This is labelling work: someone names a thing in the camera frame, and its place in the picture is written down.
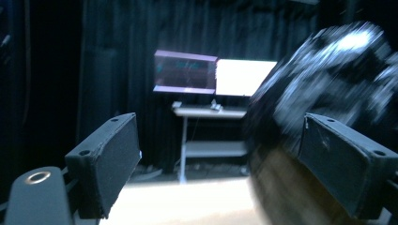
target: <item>black object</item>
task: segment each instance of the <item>black object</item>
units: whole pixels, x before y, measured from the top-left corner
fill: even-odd
[[[251,97],[245,135],[296,156],[305,113],[332,117],[398,150],[398,60],[369,22],[331,27],[280,61]]]
[[[76,210],[107,218],[140,158],[135,113],[114,117],[65,156],[63,172],[44,167],[16,179],[5,224],[72,224]]]
[[[398,154],[354,129],[326,116],[306,114],[298,160],[349,216],[375,219],[383,206],[395,213],[392,207],[397,207],[398,196],[393,194],[398,188],[391,180]]]
[[[43,167],[18,177],[11,188],[5,224],[72,224],[61,171]]]

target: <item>shelf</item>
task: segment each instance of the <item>shelf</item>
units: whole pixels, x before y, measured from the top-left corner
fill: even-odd
[[[210,110],[210,109],[193,109],[193,108],[174,108],[177,116],[199,117],[199,118],[219,118],[219,119],[241,119],[245,111],[229,111],[229,110]]]
[[[186,142],[187,158],[242,157],[244,142]]]

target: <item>small object on desk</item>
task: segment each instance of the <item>small object on desk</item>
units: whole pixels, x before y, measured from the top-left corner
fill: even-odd
[[[222,110],[222,105],[220,104],[211,105],[210,109],[214,111],[220,111]]]

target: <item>table leg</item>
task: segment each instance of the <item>table leg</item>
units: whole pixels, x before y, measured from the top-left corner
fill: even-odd
[[[179,172],[180,184],[185,184],[187,182],[187,178],[185,177],[185,163],[186,163],[185,151],[187,148],[187,127],[188,127],[188,117],[184,116],[182,124],[182,140],[181,140],[181,165]]]

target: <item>metal ring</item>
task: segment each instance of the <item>metal ring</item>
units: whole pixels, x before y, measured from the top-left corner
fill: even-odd
[[[30,176],[28,176],[25,180],[25,183],[28,185],[35,185],[40,182],[45,181],[51,175],[50,172],[36,172]]]

